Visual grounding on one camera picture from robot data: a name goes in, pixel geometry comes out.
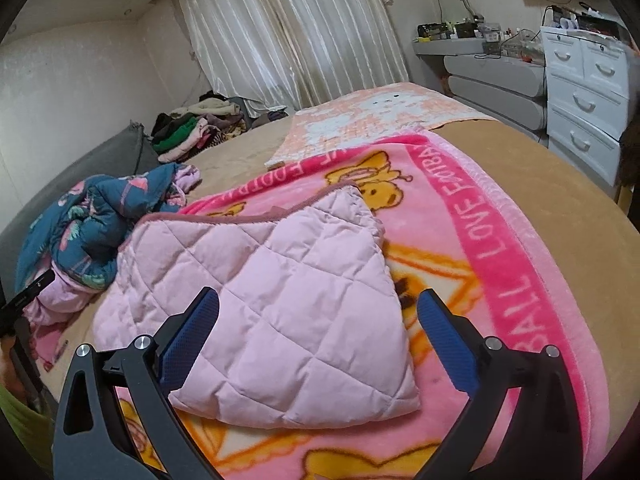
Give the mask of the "grey curved side cabinet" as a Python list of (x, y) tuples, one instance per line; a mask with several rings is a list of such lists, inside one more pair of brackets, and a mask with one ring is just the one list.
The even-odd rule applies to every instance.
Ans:
[(548, 145), (546, 73), (519, 58), (488, 54), (480, 38), (419, 38), (413, 51), (440, 76), (442, 93)]

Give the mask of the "dark blue floral quilted jacket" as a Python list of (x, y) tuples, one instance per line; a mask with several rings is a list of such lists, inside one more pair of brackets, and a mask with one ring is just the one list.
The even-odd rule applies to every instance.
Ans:
[(136, 176), (88, 177), (55, 200), (32, 222), (17, 259), (19, 292), (54, 274), (24, 309), (30, 325), (66, 323), (84, 310), (113, 283), (119, 247), (138, 221), (186, 206), (200, 182), (200, 170), (172, 162)]

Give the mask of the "white striped curtain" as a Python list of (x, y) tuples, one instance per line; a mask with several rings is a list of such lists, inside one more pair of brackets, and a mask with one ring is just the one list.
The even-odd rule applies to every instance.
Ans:
[(301, 110), (406, 82), (383, 0), (178, 0), (210, 86)]

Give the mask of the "tan bed cover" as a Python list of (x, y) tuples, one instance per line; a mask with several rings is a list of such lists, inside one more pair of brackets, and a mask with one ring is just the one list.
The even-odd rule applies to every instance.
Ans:
[[(246, 184), (244, 188), (252, 192), (267, 183), (276, 184), (284, 170), (263, 177), (265, 162), (280, 148), (292, 123), (292, 117), (279, 120), (196, 156), (194, 164), (203, 170), (204, 183), (195, 196), (226, 192), (236, 184)], [(557, 290), (551, 295), (549, 288), (555, 304), (564, 309), (558, 317), (584, 378), (589, 410), (580, 416), (590, 415), (593, 431), (608, 430), (585, 437), (591, 460), (585, 467), (594, 469), (618, 442), (627, 445), (630, 433), (639, 431), (634, 421), (639, 402), (639, 233), (620, 207), (587, 177), (507, 126), (489, 120), (452, 122), (435, 133), (477, 162), (521, 208), (572, 292), (577, 307), (570, 312), (568, 300), (555, 295)], [(416, 279), (445, 294), (456, 312), (472, 314), (473, 321), (480, 322), (480, 290), (488, 290), (486, 280), (476, 280), (472, 287), (471, 263), (463, 265), (462, 257), (445, 257), (444, 250), (424, 247), (416, 258), (407, 260), (416, 272), (424, 267), (424, 272), (420, 270), (424, 278)], [(542, 307), (540, 301), (534, 302), (533, 285), (524, 289), (524, 278), (519, 280), (509, 278), (511, 289), (504, 294), (511, 296), (501, 298), (509, 300), (506, 307), (511, 310), (502, 309), (491, 319), (504, 321), (502, 325), (510, 329), (518, 323), (527, 329), (542, 326)], [(63, 332), (58, 342), (60, 357), (51, 368), (38, 363), (44, 384), (56, 400), (72, 350), (91, 339), (97, 307), (97, 302), (90, 304)], [(502, 325), (496, 325), (500, 336), (506, 335)], [(411, 415), (353, 430), (305, 432), (241, 429), (184, 413), (180, 416), (214, 465), (236, 476), (258, 464), (274, 467), (280, 457), (302, 457), (307, 448), (329, 450), (324, 455), (334, 457), (360, 454), (380, 462), (392, 457), (392, 451), (380, 451), (386, 444), (400, 445), (400, 437), (411, 437), (407, 450), (418, 447), (431, 452), (460, 414), (464, 395), (442, 376), (444, 370), (434, 354), (428, 356), (432, 350), (427, 348), (426, 336), (411, 337), (416, 370), (427, 373), (426, 386), (420, 386), (426, 400), (418, 414), (425, 417)], [(396, 445), (393, 454), (405, 448)]]

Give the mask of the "clutter on side cabinet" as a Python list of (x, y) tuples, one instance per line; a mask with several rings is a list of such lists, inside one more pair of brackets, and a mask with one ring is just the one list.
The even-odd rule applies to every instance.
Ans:
[(419, 25), (413, 40), (413, 51), (417, 56), (508, 56), (529, 63), (544, 62), (540, 32), (528, 28), (503, 30), (499, 24), (479, 20)]

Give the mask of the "white chest of drawers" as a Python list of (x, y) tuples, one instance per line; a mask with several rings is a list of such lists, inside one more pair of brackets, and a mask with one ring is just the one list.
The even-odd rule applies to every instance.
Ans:
[(540, 30), (549, 150), (608, 194), (618, 185), (624, 131), (639, 99), (639, 55), (614, 37)]

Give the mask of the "pile of folded clothes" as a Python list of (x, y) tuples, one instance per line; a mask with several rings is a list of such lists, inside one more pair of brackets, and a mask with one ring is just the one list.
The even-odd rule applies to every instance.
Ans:
[(209, 91), (195, 104), (158, 114), (146, 137), (161, 164), (185, 162), (206, 148), (287, 117), (284, 105), (265, 107), (240, 96), (226, 98)]

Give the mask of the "peach white patterned blanket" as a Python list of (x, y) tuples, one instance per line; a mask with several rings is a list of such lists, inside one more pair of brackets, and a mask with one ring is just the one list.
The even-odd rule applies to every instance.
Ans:
[(452, 122), (490, 117), (443, 94), (400, 82), (359, 90), (292, 117), (290, 131), (266, 162), (268, 168), (343, 148), (356, 148), (401, 130), (433, 130)]

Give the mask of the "light pink quilted jacket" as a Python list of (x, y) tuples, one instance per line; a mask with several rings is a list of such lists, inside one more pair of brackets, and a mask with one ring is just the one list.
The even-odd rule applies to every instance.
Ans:
[(351, 185), (257, 217), (150, 214), (119, 249), (98, 350), (155, 333), (205, 287), (219, 316), (179, 410), (252, 428), (334, 429), (420, 406), (384, 229)]

